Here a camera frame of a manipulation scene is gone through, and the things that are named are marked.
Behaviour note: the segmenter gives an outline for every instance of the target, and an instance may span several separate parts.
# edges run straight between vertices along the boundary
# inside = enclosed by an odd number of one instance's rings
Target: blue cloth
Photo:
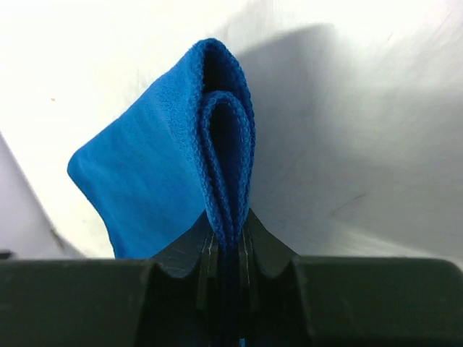
[[[224,249],[249,208],[255,125],[238,61],[196,43],[67,171],[102,217],[118,258],[151,257],[207,212]]]

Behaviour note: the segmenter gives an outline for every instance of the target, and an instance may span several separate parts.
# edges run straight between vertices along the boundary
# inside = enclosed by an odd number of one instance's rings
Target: folded cloth
[[[247,217],[254,146],[244,73],[223,43],[207,39],[81,147],[67,172],[117,258],[153,256],[204,209],[227,250]]]

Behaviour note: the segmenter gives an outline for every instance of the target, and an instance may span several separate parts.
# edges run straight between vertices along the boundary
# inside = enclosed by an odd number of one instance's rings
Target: black object
[[[203,214],[150,260],[0,262],[0,346],[209,346],[220,249]],[[463,346],[463,275],[443,260],[299,257],[250,211],[247,346]]]

